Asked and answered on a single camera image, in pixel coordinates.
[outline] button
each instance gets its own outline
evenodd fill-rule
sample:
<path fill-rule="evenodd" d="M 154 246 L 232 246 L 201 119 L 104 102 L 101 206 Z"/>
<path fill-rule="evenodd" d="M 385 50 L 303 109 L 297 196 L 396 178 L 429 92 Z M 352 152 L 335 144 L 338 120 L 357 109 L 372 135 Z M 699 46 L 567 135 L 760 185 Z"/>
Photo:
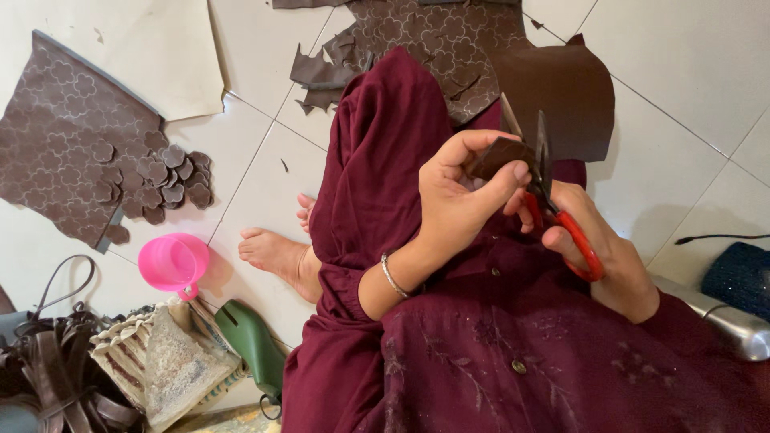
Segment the button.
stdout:
<path fill-rule="evenodd" d="M 511 362 L 511 367 L 514 368 L 514 371 L 516 371 L 518 374 L 526 374 L 527 373 L 527 367 L 522 364 L 519 361 L 513 361 Z"/>

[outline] bare foot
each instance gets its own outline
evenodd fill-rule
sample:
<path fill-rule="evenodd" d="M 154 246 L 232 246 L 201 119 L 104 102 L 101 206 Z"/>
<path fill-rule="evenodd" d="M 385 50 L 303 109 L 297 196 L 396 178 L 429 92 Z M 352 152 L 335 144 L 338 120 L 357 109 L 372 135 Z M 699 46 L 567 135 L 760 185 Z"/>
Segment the bare foot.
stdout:
<path fill-rule="evenodd" d="M 277 275 L 311 304 L 318 302 L 323 292 L 318 282 L 321 262 L 313 246 L 259 227 L 241 230 L 241 237 L 243 242 L 238 244 L 241 260 Z"/>
<path fill-rule="evenodd" d="M 316 199 L 310 198 L 305 194 L 300 193 L 296 197 L 296 201 L 300 203 L 302 209 L 297 210 L 296 217 L 300 219 L 300 226 L 305 233 L 310 235 L 310 214 L 313 213 L 313 207 L 316 205 Z"/>

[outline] red scissors handle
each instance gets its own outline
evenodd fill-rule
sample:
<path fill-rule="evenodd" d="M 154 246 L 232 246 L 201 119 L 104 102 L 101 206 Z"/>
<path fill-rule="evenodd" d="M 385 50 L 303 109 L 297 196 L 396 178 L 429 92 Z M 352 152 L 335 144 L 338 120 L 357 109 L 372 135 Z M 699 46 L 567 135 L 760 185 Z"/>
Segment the red scissors handle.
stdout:
<path fill-rule="evenodd" d="M 540 206 L 537 203 L 537 197 L 532 193 L 525 193 L 524 198 L 527 201 L 527 209 L 532 214 L 535 230 L 541 231 L 544 228 L 545 222 L 543 221 L 543 213 L 540 211 Z M 594 249 L 591 248 L 591 244 L 588 242 L 588 238 L 583 233 L 583 230 L 575 222 L 572 215 L 565 211 L 559 211 L 556 214 L 556 224 L 567 229 L 567 232 L 572 236 L 572 240 L 577 245 L 577 249 L 583 254 L 585 263 L 588 264 L 588 270 L 575 266 L 569 260 L 564 259 L 567 266 L 575 272 L 580 278 L 586 280 L 589 283 L 599 281 L 604 277 L 604 266 L 602 266 L 599 257 L 597 257 Z"/>
<path fill-rule="evenodd" d="M 532 215 L 535 230 L 543 230 L 543 216 L 540 212 L 540 206 L 537 204 L 537 197 L 533 193 L 524 192 L 524 198 L 527 201 L 527 209 Z"/>
<path fill-rule="evenodd" d="M 588 243 L 588 238 L 585 236 L 585 233 L 583 233 L 580 226 L 578 226 L 578 223 L 572 218 L 572 215 L 562 210 L 556 214 L 556 221 L 560 226 L 567 229 L 572 236 L 572 240 L 575 242 L 575 245 L 577 245 L 577 249 L 583 254 L 585 263 L 588 264 L 588 270 L 577 267 L 569 260 L 564 259 L 567 266 L 572 269 L 572 272 L 575 272 L 578 277 L 589 283 L 601 280 L 601 278 L 604 277 L 604 266 L 601 265 L 599 257 L 597 257 L 594 249 L 591 248 L 591 244 Z"/>

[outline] white paper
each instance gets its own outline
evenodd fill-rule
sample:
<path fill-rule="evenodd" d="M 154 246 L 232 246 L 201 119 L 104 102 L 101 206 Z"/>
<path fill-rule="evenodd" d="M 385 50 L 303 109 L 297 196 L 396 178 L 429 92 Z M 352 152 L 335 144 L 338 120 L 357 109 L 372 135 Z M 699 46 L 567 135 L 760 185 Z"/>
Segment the white paper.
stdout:
<path fill-rule="evenodd" d="M 166 120 L 223 111 L 206 0 L 0 2 L 0 109 L 38 29 L 109 74 Z"/>

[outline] blue knitted fabric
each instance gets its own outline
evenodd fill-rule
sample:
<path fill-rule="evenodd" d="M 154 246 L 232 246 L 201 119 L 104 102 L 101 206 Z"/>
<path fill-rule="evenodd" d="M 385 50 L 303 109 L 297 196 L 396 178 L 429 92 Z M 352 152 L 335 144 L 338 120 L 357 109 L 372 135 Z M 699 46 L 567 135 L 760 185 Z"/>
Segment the blue knitted fabric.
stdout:
<path fill-rule="evenodd" d="M 708 268 L 701 291 L 770 321 L 770 252 L 733 243 Z"/>

